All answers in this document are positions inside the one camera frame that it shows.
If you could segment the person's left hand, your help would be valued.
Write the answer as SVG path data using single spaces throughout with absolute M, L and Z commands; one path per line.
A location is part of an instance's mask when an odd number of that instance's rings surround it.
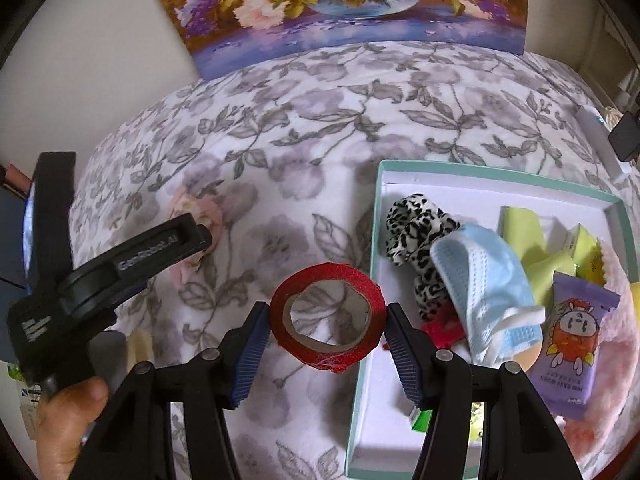
M 93 377 L 42 398 L 37 415 L 37 460 L 41 479 L 66 480 L 78 459 L 82 436 L 108 400 L 108 385 Z

